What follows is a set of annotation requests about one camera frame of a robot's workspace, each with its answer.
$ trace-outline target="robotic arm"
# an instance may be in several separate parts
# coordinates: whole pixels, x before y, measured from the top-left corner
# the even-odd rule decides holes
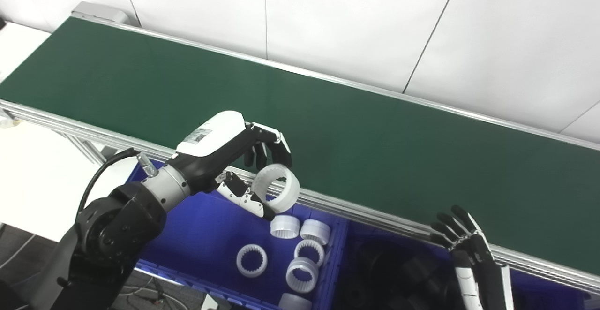
[[[452,212],[460,222],[440,212],[439,222],[431,227],[441,234],[431,234],[431,241],[450,251],[465,308],[514,310],[510,268],[495,261],[486,235],[471,214],[458,205]]]
[[[290,149],[278,130],[244,122],[238,112],[213,116],[189,134],[165,166],[142,182],[128,182],[92,201],[60,240],[50,263],[30,293],[33,310],[105,310],[117,297],[145,244],[165,226],[167,212],[189,195],[217,189],[261,218],[275,213],[234,173],[224,172],[244,155],[244,163],[292,166]]]

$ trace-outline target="black robotic arm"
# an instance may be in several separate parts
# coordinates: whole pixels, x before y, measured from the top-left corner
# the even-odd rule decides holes
[[[77,214],[48,265],[34,281],[25,301],[33,310],[105,310],[116,299],[145,244],[158,236],[167,212],[189,195],[216,188],[242,198],[248,211],[272,220],[274,212],[232,172],[224,172],[244,155],[251,166],[274,162],[292,166],[289,147],[278,130],[244,122],[225,111],[195,129],[165,166],[142,182],[115,188]]]

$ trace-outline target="white plastic ring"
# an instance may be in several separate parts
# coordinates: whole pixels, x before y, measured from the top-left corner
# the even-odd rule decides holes
[[[294,276],[294,270],[302,270],[310,274],[310,280],[304,281],[299,280]],[[296,293],[309,293],[313,291],[317,285],[317,278],[319,278],[319,267],[315,263],[306,257],[294,258],[290,265],[287,267],[285,273],[285,281],[287,285]]]
[[[278,178],[285,177],[285,187],[281,193],[270,201],[266,201],[266,191],[270,184]],[[284,165],[274,163],[261,169],[256,174],[252,186],[250,188],[256,195],[266,203],[276,214],[285,212],[296,203],[298,195],[300,195],[300,182],[298,178]]]
[[[270,234],[280,239],[293,239],[300,233],[300,220],[289,215],[277,215],[270,222]]]
[[[261,266],[255,270],[247,270],[242,266],[242,257],[244,257],[244,255],[248,254],[251,251],[258,252],[259,254],[261,254],[262,257]],[[238,257],[235,260],[235,263],[238,266],[238,270],[240,271],[240,273],[242,273],[244,276],[248,278],[255,278],[261,276],[264,270],[266,270],[266,252],[264,252],[264,249],[262,249],[261,246],[259,246],[258,244],[247,244],[246,246],[243,246],[238,252]]]
[[[300,229],[300,237],[308,240],[315,240],[322,246],[330,241],[331,228],[317,220],[306,220]]]
[[[300,250],[302,248],[306,248],[306,247],[314,248],[317,251],[317,254],[319,255],[319,261],[317,261],[317,267],[321,267],[321,265],[323,264],[323,260],[325,259],[325,250],[323,249],[323,246],[315,240],[300,241],[300,243],[298,243],[298,245],[296,245],[296,250],[294,250],[294,258],[298,257],[298,255],[300,255]]]
[[[285,293],[281,295],[279,307],[283,310],[311,310],[313,304],[300,296]]]

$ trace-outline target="blue plastic bin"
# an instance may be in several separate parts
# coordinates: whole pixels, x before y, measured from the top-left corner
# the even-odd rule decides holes
[[[128,181],[145,177],[137,166]],[[348,221],[302,205],[285,214],[300,221],[316,219],[331,227],[317,287],[300,295],[313,302],[314,310],[326,310],[333,298]],[[146,246],[137,267],[250,309],[275,310],[283,293],[299,295],[287,286],[285,272],[300,240],[277,239],[270,235],[269,222],[216,192],[199,193],[169,212],[163,233]],[[257,278],[242,276],[236,267],[238,251],[250,243],[262,246],[268,257],[266,271]]]
[[[437,246],[383,231],[356,222],[349,222],[346,246],[343,248],[341,271],[351,272],[354,267],[354,253],[357,248],[372,240],[383,240],[411,248],[413,250],[430,250],[435,256],[441,258],[451,266],[450,255],[447,250]],[[511,270],[514,300],[521,305],[519,310],[583,310],[587,293],[578,289],[566,287],[561,284],[543,280],[529,274]]]

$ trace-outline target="label sticker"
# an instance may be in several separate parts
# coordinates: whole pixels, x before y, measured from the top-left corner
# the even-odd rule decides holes
[[[204,139],[210,132],[212,132],[210,129],[196,128],[195,131],[189,133],[186,139],[184,139],[184,142],[197,145],[200,140]]]

